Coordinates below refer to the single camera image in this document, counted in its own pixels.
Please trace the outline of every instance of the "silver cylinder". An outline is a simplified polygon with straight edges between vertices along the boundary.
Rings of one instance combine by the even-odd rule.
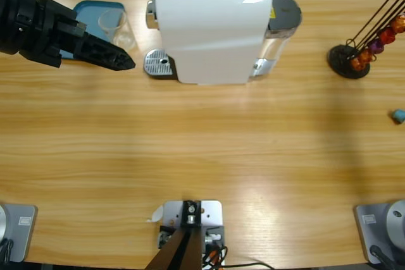
[[[2,205],[0,205],[0,242],[3,240],[6,234],[6,227],[7,227],[6,210]]]

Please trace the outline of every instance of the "white coffee machine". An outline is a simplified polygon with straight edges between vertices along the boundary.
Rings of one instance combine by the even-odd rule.
[[[159,29],[165,50],[153,50],[149,58],[161,64],[159,73],[170,65],[183,83],[246,83],[263,45],[271,4],[272,0],[151,0],[147,26]]]

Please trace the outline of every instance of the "clear plastic cup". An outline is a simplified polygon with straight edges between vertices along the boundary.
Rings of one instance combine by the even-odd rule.
[[[99,17],[99,26],[109,41],[129,51],[136,45],[135,36],[123,9],[109,9]]]

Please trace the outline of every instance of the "metal rod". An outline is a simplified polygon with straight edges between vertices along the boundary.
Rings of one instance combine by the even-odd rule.
[[[361,49],[362,47],[365,47],[372,39],[375,38],[376,34],[383,28],[385,28],[391,21],[391,19],[393,17],[395,17],[395,15],[397,15],[399,12],[403,11],[405,9],[405,0],[403,0],[400,5],[398,5],[398,7],[396,9],[394,9],[394,11],[384,20],[384,22],[382,23],[382,26],[379,27],[378,29],[376,29],[365,41],[364,43],[359,45],[359,49]]]
[[[359,45],[348,55],[348,59],[354,56],[355,54],[360,53],[363,49],[364,46],[371,41],[371,39],[375,38],[376,34],[378,31],[380,31],[383,27],[386,27],[388,22],[391,20],[391,18],[397,14],[399,11],[402,11],[405,9],[404,3],[405,0],[403,0],[393,11],[392,8],[396,4],[396,2],[385,12],[385,14],[381,17],[381,19],[375,24],[375,26],[365,35],[365,37],[361,40]]]
[[[381,5],[381,7],[374,13],[374,15],[366,22],[363,28],[354,36],[354,38],[351,39],[351,41],[354,42],[354,40],[360,35],[360,33],[369,25],[369,23],[376,17],[376,15],[382,10],[382,8],[389,2],[390,0],[385,0],[384,3]]]
[[[391,5],[391,7],[384,13],[384,15],[379,19],[379,21],[376,22],[376,24],[374,25],[374,27],[363,37],[363,39],[361,39],[361,41],[359,42],[359,46],[362,44],[362,42],[364,42],[367,37],[369,36],[370,33],[372,33],[372,31],[374,31],[375,28],[380,28],[381,27],[381,21],[390,13],[390,11],[392,11],[392,8],[399,2],[400,0],[395,0],[395,2]]]

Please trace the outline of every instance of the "wood grain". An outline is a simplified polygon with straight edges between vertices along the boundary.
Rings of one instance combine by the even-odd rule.
[[[145,267],[157,206],[218,199],[228,263],[364,262],[354,206],[405,197],[404,129],[387,116],[405,106],[405,36],[361,80],[325,57],[383,0],[296,0],[303,23],[274,71],[214,87],[148,78],[161,41],[147,0],[106,1],[128,11],[135,70],[0,55],[0,199],[39,209],[28,260]]]

